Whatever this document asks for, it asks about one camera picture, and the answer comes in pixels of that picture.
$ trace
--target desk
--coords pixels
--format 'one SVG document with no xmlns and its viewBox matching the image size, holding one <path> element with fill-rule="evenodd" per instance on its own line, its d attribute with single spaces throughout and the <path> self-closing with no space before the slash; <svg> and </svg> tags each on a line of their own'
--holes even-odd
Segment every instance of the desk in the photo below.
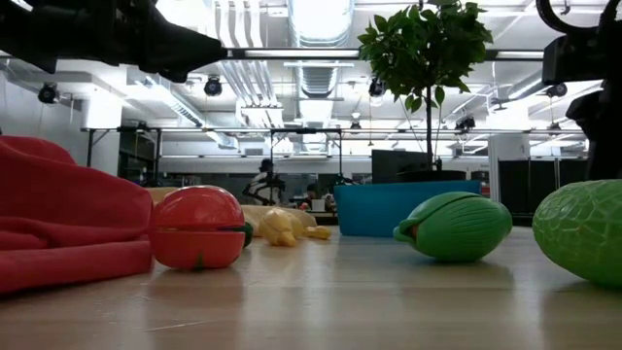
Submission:
<svg viewBox="0 0 622 350">
<path fill-rule="evenodd" d="M 0 301 L 2 350 L 622 348 L 622 294 L 550 262 L 516 228 L 483 262 L 388 238 L 255 240 L 229 269 L 152 274 Z"/>
</svg>

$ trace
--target tomato toy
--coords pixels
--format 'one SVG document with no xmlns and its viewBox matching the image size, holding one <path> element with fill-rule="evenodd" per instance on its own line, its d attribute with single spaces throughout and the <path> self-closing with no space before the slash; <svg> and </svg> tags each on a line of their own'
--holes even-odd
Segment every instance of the tomato toy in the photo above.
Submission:
<svg viewBox="0 0 622 350">
<path fill-rule="evenodd" d="M 170 193 L 155 207 L 149 236 L 163 265 L 223 268 L 240 256 L 244 226 L 242 207 L 231 193 L 196 186 Z"/>
</svg>

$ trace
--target black pot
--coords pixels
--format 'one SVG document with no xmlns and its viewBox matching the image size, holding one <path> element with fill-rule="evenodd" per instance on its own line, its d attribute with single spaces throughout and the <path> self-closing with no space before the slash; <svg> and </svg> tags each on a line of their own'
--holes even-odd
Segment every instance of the black pot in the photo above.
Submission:
<svg viewBox="0 0 622 350">
<path fill-rule="evenodd" d="M 410 182 L 434 182 L 434 181 L 462 181 L 467 179 L 464 171 L 456 170 L 422 170 L 422 171 L 404 171 L 397 174 L 399 181 L 402 183 Z"/>
</svg>

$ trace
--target yellow toy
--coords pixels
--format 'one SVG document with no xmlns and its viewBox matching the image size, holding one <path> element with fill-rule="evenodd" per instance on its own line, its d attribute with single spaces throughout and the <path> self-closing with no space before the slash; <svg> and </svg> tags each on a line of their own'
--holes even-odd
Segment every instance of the yellow toy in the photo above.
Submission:
<svg viewBox="0 0 622 350">
<path fill-rule="evenodd" d="M 271 245 L 295 247 L 295 238 L 302 235 L 302 224 L 298 221 L 298 225 L 295 225 L 293 221 L 297 220 L 293 218 L 281 209 L 270 209 L 261 217 L 259 235 Z"/>
<path fill-rule="evenodd" d="M 306 236 L 311 238 L 329 239 L 330 229 L 326 227 L 302 226 L 302 222 L 293 214 L 282 209 L 270 209 L 259 222 L 259 235 L 271 245 L 295 247 L 297 239 Z"/>
<path fill-rule="evenodd" d="M 330 228 L 328 227 L 308 227 L 304 232 L 305 236 L 317 239 L 329 239 L 330 234 Z"/>
</svg>

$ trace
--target green plastic vegetable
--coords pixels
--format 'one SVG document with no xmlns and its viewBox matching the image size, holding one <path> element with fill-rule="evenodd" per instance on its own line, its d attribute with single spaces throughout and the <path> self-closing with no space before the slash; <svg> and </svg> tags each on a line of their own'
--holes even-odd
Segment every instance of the green plastic vegetable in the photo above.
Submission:
<svg viewBox="0 0 622 350">
<path fill-rule="evenodd" d="M 507 209 L 481 195 L 448 192 L 420 204 L 394 229 L 397 241 L 444 262 L 474 262 L 512 230 Z"/>
<path fill-rule="evenodd" d="M 534 234 L 553 263 L 622 287 L 622 180 L 570 184 L 548 195 L 534 215 Z"/>
</svg>

